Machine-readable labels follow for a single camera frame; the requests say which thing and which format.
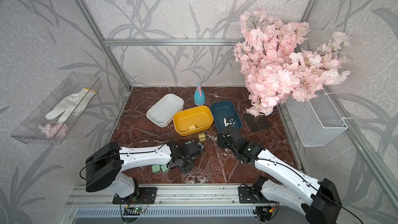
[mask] metal rail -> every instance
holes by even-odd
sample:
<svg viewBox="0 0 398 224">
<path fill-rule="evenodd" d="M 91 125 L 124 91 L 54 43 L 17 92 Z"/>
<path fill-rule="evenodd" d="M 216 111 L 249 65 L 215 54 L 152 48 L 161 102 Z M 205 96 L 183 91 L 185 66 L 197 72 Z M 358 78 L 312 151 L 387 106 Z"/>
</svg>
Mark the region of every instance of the metal rail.
<svg viewBox="0 0 398 224">
<path fill-rule="evenodd" d="M 301 18 L 301 21 L 309 21 L 319 0 L 310 0 Z M 331 89 L 324 86 L 327 93 L 331 93 Z M 337 99 L 334 94 L 329 94 L 329 97 L 337 110 L 344 117 L 349 117 L 349 113 Z M 386 167 L 383 160 L 378 156 L 375 149 L 370 145 L 365 136 L 362 134 L 360 128 L 353 119 L 345 119 L 348 129 L 348 134 L 351 142 L 356 147 L 357 151 L 375 176 L 376 181 L 380 184 L 395 209 L 398 211 L 398 182 L 392 175 L 390 170 Z"/>
<path fill-rule="evenodd" d="M 113 56 L 111 50 L 109 49 L 109 47 L 107 47 L 104 44 L 100 29 L 98 28 L 97 24 L 94 21 L 94 18 L 90 14 L 90 11 L 88 10 L 86 3 L 84 2 L 84 0 L 74 0 L 74 1 L 79 7 L 80 11 L 82 12 L 91 30 L 93 31 L 94 36 L 96 37 L 99 45 L 102 47 L 103 52 L 111 62 L 112 66 L 115 68 L 117 74 L 119 75 L 120 79 L 123 81 L 124 85 L 127 87 L 128 90 L 130 90 L 130 83 L 128 82 L 126 76 L 124 75 L 122 69 L 120 68 L 119 63 Z"/>
<path fill-rule="evenodd" d="M 244 39 L 105 39 L 106 46 L 234 46 Z"/>
</svg>

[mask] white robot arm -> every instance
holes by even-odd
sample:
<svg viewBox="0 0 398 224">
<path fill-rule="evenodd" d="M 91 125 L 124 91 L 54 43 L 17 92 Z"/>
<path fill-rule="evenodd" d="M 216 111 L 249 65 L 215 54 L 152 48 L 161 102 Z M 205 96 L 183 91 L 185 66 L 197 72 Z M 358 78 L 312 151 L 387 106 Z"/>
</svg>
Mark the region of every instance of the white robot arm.
<svg viewBox="0 0 398 224">
<path fill-rule="evenodd" d="M 341 209 L 335 185 L 320 182 L 281 161 L 261 144 L 246 141 L 239 131 L 228 126 L 218 135 L 217 145 L 229 148 L 236 159 L 249 163 L 283 185 L 260 177 L 251 187 L 253 203 L 275 201 L 303 215 L 311 224 L 335 224 Z"/>
<path fill-rule="evenodd" d="M 137 180 L 124 175 L 123 171 L 166 164 L 169 168 L 178 167 L 187 174 L 194 166 L 192 159 L 200 151 L 201 147 L 196 142 L 187 142 L 182 146 L 178 146 L 176 142 L 168 142 L 144 148 L 119 147 L 117 142 L 111 142 L 86 159 L 86 178 L 82 178 L 86 180 L 87 192 L 106 189 L 120 198 L 134 198 L 140 194 Z"/>
</svg>

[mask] red marble surface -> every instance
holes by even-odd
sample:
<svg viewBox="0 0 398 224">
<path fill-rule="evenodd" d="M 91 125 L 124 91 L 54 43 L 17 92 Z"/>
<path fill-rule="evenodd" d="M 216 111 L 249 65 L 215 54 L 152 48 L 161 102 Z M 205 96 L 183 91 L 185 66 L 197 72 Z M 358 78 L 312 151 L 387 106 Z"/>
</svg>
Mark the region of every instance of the red marble surface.
<svg viewBox="0 0 398 224">
<path fill-rule="evenodd" d="M 168 141 L 177 141 L 179 144 L 189 140 L 198 142 L 197 133 L 182 137 L 174 129 L 173 122 L 167 127 L 160 128 L 146 117 L 149 108 L 168 93 L 183 98 L 184 109 L 195 107 L 193 102 L 195 89 L 195 87 L 133 89 L 111 141 L 126 147 L 156 146 Z M 251 106 L 246 87 L 203 87 L 202 89 L 206 95 L 205 105 L 208 107 L 222 100 L 230 100 L 235 104 L 243 122 L 240 132 L 246 140 L 261 143 L 282 161 L 297 168 L 277 110 L 266 117 L 272 127 L 252 133 L 242 116 L 245 109 Z M 133 168 L 124 173 L 136 177 L 139 183 L 253 183 L 261 175 L 270 178 L 264 172 L 237 161 L 231 151 L 218 148 L 218 131 L 215 123 L 204 133 L 207 137 L 205 148 L 188 175 L 182 174 L 178 168 L 167 173 L 154 174 L 151 166 Z"/>
</svg>

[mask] leaf pattern wallpaper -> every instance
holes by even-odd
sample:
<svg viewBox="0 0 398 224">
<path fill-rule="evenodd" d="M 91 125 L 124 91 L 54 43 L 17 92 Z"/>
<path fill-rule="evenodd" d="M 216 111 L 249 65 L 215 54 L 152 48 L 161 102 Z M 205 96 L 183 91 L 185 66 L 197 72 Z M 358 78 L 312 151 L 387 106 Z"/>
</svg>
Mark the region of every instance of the leaf pattern wallpaper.
<svg viewBox="0 0 398 224">
<path fill-rule="evenodd" d="M 57 222 L 84 160 L 102 147 L 127 95 L 73 0 L 0 0 L 0 223 Z M 102 87 L 61 145 L 10 133 L 70 72 Z"/>
<path fill-rule="evenodd" d="M 266 7 L 300 21 L 309 0 L 85 0 L 104 38 L 241 38 L 239 16 Z M 244 86 L 232 46 L 117 46 L 134 86 Z"/>
<path fill-rule="evenodd" d="M 104 38 L 228 39 L 241 37 L 238 17 L 245 10 L 266 7 L 299 21 L 309 0 L 85 1 Z M 351 36 L 352 47 L 343 50 L 351 75 L 332 90 L 398 178 L 397 14 L 394 0 L 320 0 L 303 45 L 316 47 L 337 30 Z M 83 160 L 112 133 L 127 88 L 73 0 L 0 0 L 0 19 L 0 222 L 55 223 L 82 183 Z M 244 85 L 228 46 L 115 46 L 112 52 L 132 86 Z M 64 142 L 9 137 L 70 72 L 98 76 L 103 86 Z M 335 182 L 343 204 L 364 223 L 398 223 L 345 133 L 325 147 L 303 147 L 292 134 L 306 172 Z M 338 223 L 357 222 L 341 211 Z"/>
<path fill-rule="evenodd" d="M 398 5 L 396 0 L 319 0 L 309 19 L 311 32 L 304 47 L 327 42 L 334 31 L 346 32 L 351 47 L 342 52 L 351 60 L 350 76 L 331 87 L 375 149 L 398 179 Z M 291 130 L 294 125 L 288 121 Z M 336 183 L 344 206 L 365 223 L 398 223 L 398 214 L 347 134 L 324 147 L 295 144 L 306 171 Z M 338 223 L 355 220 L 342 211 Z"/>
</svg>

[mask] white wire mesh basket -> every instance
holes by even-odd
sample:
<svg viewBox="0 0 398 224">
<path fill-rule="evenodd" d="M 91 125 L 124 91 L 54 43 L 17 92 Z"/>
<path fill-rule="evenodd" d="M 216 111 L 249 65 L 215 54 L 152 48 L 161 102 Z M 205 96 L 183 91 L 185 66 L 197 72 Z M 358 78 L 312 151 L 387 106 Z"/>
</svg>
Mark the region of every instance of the white wire mesh basket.
<svg viewBox="0 0 398 224">
<path fill-rule="evenodd" d="M 286 101 L 287 109 L 305 147 L 325 146 L 347 129 L 347 124 L 325 91 L 319 90 L 317 98 L 298 102 Z"/>
</svg>

